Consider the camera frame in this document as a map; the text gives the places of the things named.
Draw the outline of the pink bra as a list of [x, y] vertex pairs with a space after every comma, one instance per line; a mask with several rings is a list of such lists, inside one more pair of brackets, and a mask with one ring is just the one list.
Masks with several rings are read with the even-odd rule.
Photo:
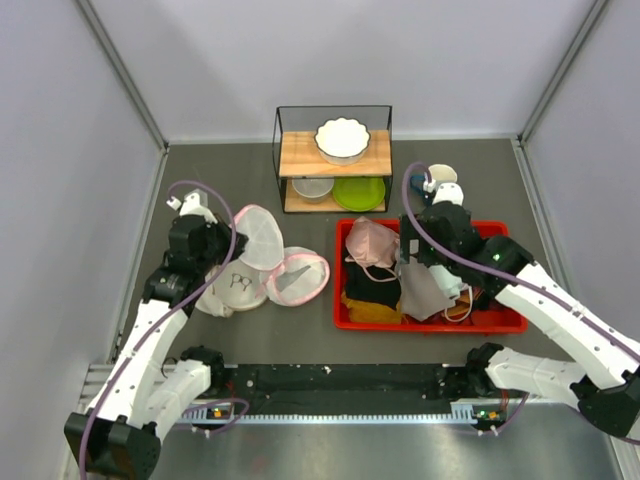
[[[364, 274], [373, 282], [388, 283], [397, 279], [392, 269], [399, 247], [399, 235], [371, 219], [361, 216], [357, 218], [346, 237], [345, 247], [347, 263], [357, 264]], [[377, 279], [369, 268], [376, 267], [390, 274], [389, 278]]]

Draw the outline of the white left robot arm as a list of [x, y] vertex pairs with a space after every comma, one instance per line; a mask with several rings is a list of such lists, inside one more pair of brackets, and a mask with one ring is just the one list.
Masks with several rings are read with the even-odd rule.
[[86, 410], [70, 414], [64, 425], [82, 478], [149, 478], [164, 438], [190, 403], [226, 387], [219, 354], [205, 348], [181, 360], [161, 386], [155, 381], [198, 298], [242, 254], [247, 237], [217, 215], [186, 214], [172, 221], [168, 241], [108, 379]]

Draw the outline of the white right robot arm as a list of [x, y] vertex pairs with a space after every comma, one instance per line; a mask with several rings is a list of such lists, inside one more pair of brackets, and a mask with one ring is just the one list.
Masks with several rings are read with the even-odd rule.
[[564, 350], [569, 361], [522, 354], [496, 343], [472, 349], [467, 384], [487, 396], [519, 390], [563, 403], [600, 431], [639, 441], [639, 343], [567, 293], [505, 235], [482, 237], [467, 210], [449, 201], [400, 218], [400, 258], [442, 266], [513, 310]]

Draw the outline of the white mesh laundry bag pink zipper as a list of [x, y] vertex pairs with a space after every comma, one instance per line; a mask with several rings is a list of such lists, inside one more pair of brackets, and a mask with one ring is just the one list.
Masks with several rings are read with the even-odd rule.
[[275, 304], [298, 307], [316, 298], [330, 280], [328, 261], [313, 250], [284, 245], [272, 213], [256, 204], [234, 217], [236, 230], [247, 241], [239, 260], [258, 272], [260, 294]]

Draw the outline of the taupe grey bra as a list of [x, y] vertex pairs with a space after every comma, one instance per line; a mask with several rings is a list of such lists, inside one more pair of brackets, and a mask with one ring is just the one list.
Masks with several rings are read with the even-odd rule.
[[440, 289], [429, 269], [415, 259], [398, 267], [401, 287], [400, 311], [417, 321], [453, 307], [455, 300]]

